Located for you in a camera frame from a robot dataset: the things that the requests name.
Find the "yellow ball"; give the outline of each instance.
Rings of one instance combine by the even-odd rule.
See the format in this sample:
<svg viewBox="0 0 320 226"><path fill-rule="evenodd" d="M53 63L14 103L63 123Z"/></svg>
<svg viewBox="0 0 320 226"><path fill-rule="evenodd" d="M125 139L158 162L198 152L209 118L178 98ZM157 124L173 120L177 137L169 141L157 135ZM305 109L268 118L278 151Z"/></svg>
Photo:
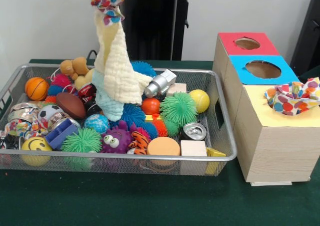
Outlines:
<svg viewBox="0 0 320 226"><path fill-rule="evenodd" d="M195 101L196 111L198 113L202 113L208 109L210 105L210 97L205 91L197 89L191 91L189 94Z"/></svg>
<svg viewBox="0 0 320 226"><path fill-rule="evenodd" d="M32 137L24 142L21 150L32 150L32 151L52 151L52 148L42 137ZM23 161L34 167L44 165L50 160L50 156L37 156L37 155L21 155Z"/></svg>

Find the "wire mesh basket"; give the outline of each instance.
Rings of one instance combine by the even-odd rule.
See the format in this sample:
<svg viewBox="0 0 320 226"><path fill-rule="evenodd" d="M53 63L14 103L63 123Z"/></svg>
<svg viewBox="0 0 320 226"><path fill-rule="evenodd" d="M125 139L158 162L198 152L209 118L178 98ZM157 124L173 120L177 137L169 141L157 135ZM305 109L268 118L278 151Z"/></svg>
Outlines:
<svg viewBox="0 0 320 226"><path fill-rule="evenodd" d="M32 77L47 78L58 65L28 64L19 67L0 92L3 103L0 130L7 124L10 107L29 101L24 86ZM177 83L186 83L187 91L201 89L210 96L208 110L198 116L198 121L208 131L206 147L226 154L226 157L186 157L158 155L129 155L108 153L74 153L59 151L24 151L0 149L0 169L43 171L90 171L112 173L151 173L170 175L217 176L228 161L237 156L237 148L229 121L227 107L218 76L209 70L172 69Z"/></svg>

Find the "red square lid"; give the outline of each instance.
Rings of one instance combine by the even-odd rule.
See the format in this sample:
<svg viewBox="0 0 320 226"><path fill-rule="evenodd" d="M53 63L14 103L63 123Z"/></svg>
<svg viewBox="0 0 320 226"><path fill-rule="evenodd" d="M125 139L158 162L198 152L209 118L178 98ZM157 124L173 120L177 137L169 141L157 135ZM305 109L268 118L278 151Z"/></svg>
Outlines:
<svg viewBox="0 0 320 226"><path fill-rule="evenodd" d="M280 55L265 33L219 33L229 55Z"/></svg>

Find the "purple fuzzy toy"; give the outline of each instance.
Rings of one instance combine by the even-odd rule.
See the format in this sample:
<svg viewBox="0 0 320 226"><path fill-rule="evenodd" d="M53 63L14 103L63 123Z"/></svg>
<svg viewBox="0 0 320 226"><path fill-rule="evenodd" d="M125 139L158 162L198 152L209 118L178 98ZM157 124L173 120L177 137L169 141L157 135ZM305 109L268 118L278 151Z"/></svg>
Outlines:
<svg viewBox="0 0 320 226"><path fill-rule="evenodd" d="M125 121L120 121L119 125L108 129L102 134L102 153L127 153L128 145L134 141L131 133L137 130L135 124L130 127L130 132Z"/></svg>

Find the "green spiky ball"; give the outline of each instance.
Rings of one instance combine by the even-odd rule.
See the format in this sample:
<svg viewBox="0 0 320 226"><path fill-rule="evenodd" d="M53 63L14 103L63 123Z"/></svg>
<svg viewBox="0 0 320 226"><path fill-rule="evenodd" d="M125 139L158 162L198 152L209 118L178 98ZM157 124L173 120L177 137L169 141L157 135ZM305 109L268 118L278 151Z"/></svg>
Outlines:
<svg viewBox="0 0 320 226"><path fill-rule="evenodd" d="M66 137L61 149L64 152L99 152L101 144L98 132L92 128L83 128L78 130L78 134Z"/></svg>
<svg viewBox="0 0 320 226"><path fill-rule="evenodd" d="M101 136L94 129L83 128L78 130L78 134L73 133L66 137L62 144L64 152L100 152ZM66 163L75 171L89 171L93 165L92 158L89 157L67 157Z"/></svg>
<svg viewBox="0 0 320 226"><path fill-rule="evenodd" d="M197 121L196 103L185 92L176 92L172 97L166 97L160 104L160 110L164 120L175 123L178 128Z"/></svg>
<svg viewBox="0 0 320 226"><path fill-rule="evenodd" d="M166 120L166 119L164 120L164 123L165 123L166 129L168 130L169 137L174 137L179 134L180 128L176 123L171 122L170 120Z"/></svg>

